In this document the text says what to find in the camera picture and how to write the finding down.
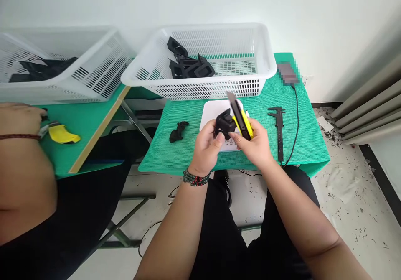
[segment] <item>power outlet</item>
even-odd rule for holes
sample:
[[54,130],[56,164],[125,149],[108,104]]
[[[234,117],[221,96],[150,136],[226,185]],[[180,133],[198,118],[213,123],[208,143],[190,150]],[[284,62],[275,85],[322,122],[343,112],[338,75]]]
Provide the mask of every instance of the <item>power outlet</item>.
[[308,84],[308,82],[312,81],[315,77],[313,75],[305,75],[302,77],[302,83],[304,86]]

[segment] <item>beaded bracelet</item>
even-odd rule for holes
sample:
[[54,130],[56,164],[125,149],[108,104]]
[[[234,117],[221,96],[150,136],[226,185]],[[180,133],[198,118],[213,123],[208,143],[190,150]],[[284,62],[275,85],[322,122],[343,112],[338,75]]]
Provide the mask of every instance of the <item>beaded bracelet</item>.
[[3,139],[13,139],[13,138],[27,138],[27,139],[35,139],[40,140],[41,137],[39,135],[32,134],[8,134],[8,135],[0,135],[0,140]]
[[184,170],[183,181],[191,184],[191,186],[202,186],[209,181],[210,173],[206,177],[199,177],[190,174],[188,168]]

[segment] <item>green cutting mat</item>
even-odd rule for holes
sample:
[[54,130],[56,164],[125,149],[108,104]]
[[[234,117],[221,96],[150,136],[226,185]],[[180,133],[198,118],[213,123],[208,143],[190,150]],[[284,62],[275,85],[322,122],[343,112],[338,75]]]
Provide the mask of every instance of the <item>green cutting mat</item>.
[[[290,62],[301,78],[292,53],[276,53],[276,62]],[[312,105],[302,84],[296,86],[299,100],[299,133],[294,153],[289,164],[301,164],[309,177],[319,172],[329,161],[322,133],[317,123]],[[278,73],[268,79],[259,96],[240,98],[244,109],[250,117],[257,119],[269,134],[270,149],[277,160],[276,118],[269,116],[267,108],[282,107],[284,160],[291,153],[297,130],[297,105],[295,93],[291,86],[284,86]],[[196,136],[202,118],[203,105],[208,100],[168,101],[152,144],[139,166],[139,171],[153,171],[182,175],[189,166],[193,156]],[[170,143],[169,136],[180,121],[189,122],[183,132],[183,140]],[[220,169],[253,169],[257,168],[246,158],[242,151],[219,153],[214,170]]]
[[[40,145],[53,164],[57,178],[65,178],[74,175],[69,173],[70,168],[89,143],[106,115],[114,106],[124,88],[125,85],[121,84],[111,96],[110,100],[106,102],[46,104],[38,106],[47,108],[50,121],[57,120],[60,123],[65,124],[69,132],[81,137],[81,140],[75,144],[56,143],[51,140],[49,134],[40,141]],[[116,165],[119,165],[119,163],[84,165],[79,173],[109,168]]]

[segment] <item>mesh basket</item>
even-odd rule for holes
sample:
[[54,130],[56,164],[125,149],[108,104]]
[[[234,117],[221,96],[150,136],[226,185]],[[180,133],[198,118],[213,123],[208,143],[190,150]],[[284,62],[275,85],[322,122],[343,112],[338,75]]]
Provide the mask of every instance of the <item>mesh basket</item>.
[[[167,48],[172,36],[197,58],[207,58],[213,77],[172,79],[169,68],[174,55]],[[258,23],[191,25],[159,30],[125,70],[121,81],[144,88],[170,100],[257,96],[266,79],[275,75],[276,61],[266,26]]]
[[[0,101],[60,104],[107,101],[121,82],[131,51],[116,29],[32,28],[0,33]],[[78,59],[60,75],[10,83],[14,73],[28,74],[19,61]]]

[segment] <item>tiled floor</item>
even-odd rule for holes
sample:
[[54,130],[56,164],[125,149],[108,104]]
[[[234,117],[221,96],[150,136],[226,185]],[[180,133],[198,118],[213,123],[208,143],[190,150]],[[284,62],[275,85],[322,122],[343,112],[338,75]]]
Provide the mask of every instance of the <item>tiled floor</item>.
[[[329,115],[332,109],[315,109],[316,117]],[[401,228],[383,196],[358,146],[341,142],[335,129],[322,129],[331,162],[311,179],[320,207],[357,259],[373,279],[400,279]],[[266,200],[266,184],[260,176],[250,177],[239,171],[229,171],[233,203],[231,211],[238,226],[260,224]],[[350,193],[342,193],[341,183],[350,184]],[[131,238],[140,239],[145,231],[163,219],[172,201],[168,195],[180,184],[179,176],[139,173],[132,168],[124,193],[155,192],[123,227]],[[113,217],[118,222],[139,201],[120,202]],[[153,227],[140,251],[143,254],[158,226]],[[247,243],[258,237],[260,230],[243,232]],[[137,249],[99,250],[70,278],[132,279],[140,262]]]

